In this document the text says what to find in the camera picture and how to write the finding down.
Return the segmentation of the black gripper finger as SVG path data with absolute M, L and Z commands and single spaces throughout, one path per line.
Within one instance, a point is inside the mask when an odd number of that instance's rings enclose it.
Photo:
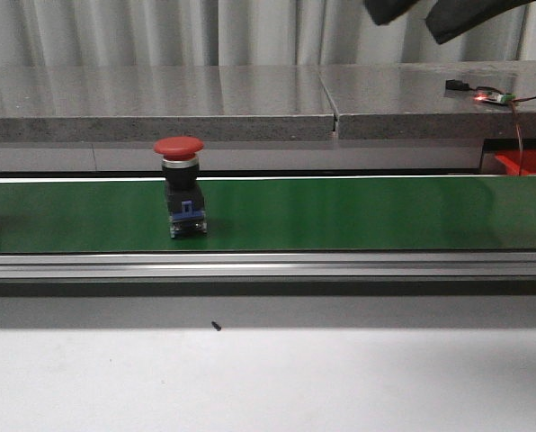
M 363 5 L 376 25 L 387 25 L 417 2 L 418 0 L 364 0 Z
M 438 1 L 425 18 L 428 31 L 443 44 L 499 14 L 532 3 L 532 0 Z

